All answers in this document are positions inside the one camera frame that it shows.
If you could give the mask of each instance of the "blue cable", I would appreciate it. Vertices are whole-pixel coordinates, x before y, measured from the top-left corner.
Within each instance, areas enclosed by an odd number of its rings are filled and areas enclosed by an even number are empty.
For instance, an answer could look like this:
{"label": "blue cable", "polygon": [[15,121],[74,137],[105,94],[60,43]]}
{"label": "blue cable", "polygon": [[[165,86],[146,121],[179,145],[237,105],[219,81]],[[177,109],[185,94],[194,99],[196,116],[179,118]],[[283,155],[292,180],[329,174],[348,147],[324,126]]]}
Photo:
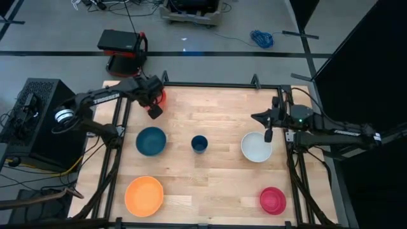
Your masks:
{"label": "blue cable", "polygon": [[274,45],[273,36],[268,32],[261,32],[259,30],[251,31],[250,37],[262,48],[271,48]]}

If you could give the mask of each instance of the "cup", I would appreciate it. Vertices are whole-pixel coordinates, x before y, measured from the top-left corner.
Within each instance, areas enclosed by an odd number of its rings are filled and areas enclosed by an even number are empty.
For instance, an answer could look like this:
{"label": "cup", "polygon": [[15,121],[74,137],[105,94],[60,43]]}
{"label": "cup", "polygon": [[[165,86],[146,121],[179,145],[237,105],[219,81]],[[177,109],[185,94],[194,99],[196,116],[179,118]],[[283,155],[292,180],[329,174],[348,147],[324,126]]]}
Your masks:
{"label": "cup", "polygon": [[192,149],[195,153],[204,153],[208,147],[208,140],[202,135],[195,136],[191,141]]}

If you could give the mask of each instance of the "gray floor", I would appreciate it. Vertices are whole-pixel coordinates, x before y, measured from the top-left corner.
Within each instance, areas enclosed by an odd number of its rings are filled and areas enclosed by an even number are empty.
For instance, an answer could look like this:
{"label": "gray floor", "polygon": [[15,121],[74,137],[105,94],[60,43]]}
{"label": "gray floor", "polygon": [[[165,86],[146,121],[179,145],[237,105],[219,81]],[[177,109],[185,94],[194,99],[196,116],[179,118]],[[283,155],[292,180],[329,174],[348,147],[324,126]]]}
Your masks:
{"label": "gray floor", "polygon": [[[306,32],[320,36],[309,39],[312,53],[333,53],[376,0],[320,1]],[[287,0],[226,0],[232,10],[223,14],[220,26],[206,29],[193,24],[168,24],[158,11],[149,17],[134,17],[135,29],[144,31],[149,50],[167,51],[242,51],[304,53],[298,37],[275,34],[271,49],[249,46],[234,37],[253,44],[249,33],[297,31]],[[148,4],[130,6],[131,14],[151,12]],[[25,0],[15,20],[25,25],[11,25],[0,41],[2,51],[97,51],[97,42],[104,29],[132,31],[127,17],[110,12],[86,12],[79,5],[76,11],[69,0]],[[99,88],[104,80],[119,80],[108,75],[104,66],[108,57],[12,57],[0,56],[0,113],[9,110],[27,78],[59,78],[75,92]],[[314,59],[318,70],[326,59]],[[308,85],[290,77],[291,73],[311,77],[306,59],[277,57],[149,57],[144,66],[147,74],[167,70],[172,81],[247,83],[256,73],[264,84]],[[2,174],[27,181],[39,175],[3,169]],[[0,177],[1,185],[12,184]],[[30,183],[38,189],[60,181]],[[333,195],[340,223],[347,224],[341,196],[334,182]],[[1,200],[16,198],[22,186],[1,188]],[[0,212],[0,223],[7,223],[9,211]]]}

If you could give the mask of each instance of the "wooden table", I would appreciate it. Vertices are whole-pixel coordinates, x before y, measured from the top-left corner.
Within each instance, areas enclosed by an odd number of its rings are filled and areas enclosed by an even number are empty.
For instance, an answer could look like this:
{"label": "wooden table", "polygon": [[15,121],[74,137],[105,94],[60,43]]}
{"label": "wooden table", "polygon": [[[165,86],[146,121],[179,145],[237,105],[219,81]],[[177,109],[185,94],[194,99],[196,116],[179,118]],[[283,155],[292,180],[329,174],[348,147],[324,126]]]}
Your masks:
{"label": "wooden table", "polygon": [[[116,83],[118,81],[105,81],[104,86]],[[156,120],[137,102],[132,103],[110,221],[122,217],[124,222],[143,223],[284,225],[284,221],[291,221],[295,225],[283,131],[273,130],[273,152],[266,162],[250,162],[240,150],[243,136],[265,131],[250,115],[270,108],[277,91],[203,87],[166,87],[165,91],[165,111]],[[296,104],[311,106],[310,99],[297,90],[293,91],[293,98]],[[94,120],[111,123],[115,103],[98,105]],[[157,157],[143,156],[135,147],[138,133],[150,126],[160,127],[167,135],[165,151]],[[202,155],[191,149],[195,135],[208,138],[209,147]],[[91,139],[88,147],[94,144],[95,139]],[[312,149],[312,152],[324,159],[321,151]],[[70,216],[78,213],[96,190],[103,158],[104,147],[83,166],[76,189],[85,199],[72,200]],[[310,155],[305,155],[305,164],[312,196],[327,217],[337,222],[325,168]],[[124,203],[127,186],[139,176],[153,176],[164,188],[163,205],[147,218],[133,216]],[[287,207],[278,216],[267,214],[259,205],[259,194],[269,186],[279,188],[287,198]],[[102,197],[100,217],[106,195],[107,189]],[[307,222],[301,193],[300,199],[303,219]]]}

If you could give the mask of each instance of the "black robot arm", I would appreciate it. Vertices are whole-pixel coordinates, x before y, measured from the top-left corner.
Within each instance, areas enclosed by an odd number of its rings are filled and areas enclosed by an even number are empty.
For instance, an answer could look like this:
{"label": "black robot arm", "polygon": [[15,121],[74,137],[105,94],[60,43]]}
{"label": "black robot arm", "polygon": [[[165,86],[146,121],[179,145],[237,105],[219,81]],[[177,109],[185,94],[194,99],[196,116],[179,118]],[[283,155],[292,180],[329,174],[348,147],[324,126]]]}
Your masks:
{"label": "black robot arm", "polygon": [[115,148],[120,144],[120,130],[112,124],[102,125],[85,118],[85,110],[91,106],[124,97],[130,101],[139,102],[142,107],[148,107],[148,115],[155,119],[163,113],[158,106],[158,98],[162,93],[162,82],[157,76],[153,76],[128,78],[115,86],[77,94],[56,109],[55,120],[58,125],[52,131],[54,134],[62,134],[71,129],[92,132],[99,135],[106,145]]}
{"label": "black robot arm", "polygon": [[307,150],[313,146],[351,144],[363,149],[374,148],[381,143],[380,134],[368,125],[333,121],[314,113],[304,105],[290,106],[289,113],[273,98],[273,108],[263,113],[252,114],[252,118],[266,128],[265,141],[271,142],[272,128],[293,130],[287,140],[293,142],[295,150]]}

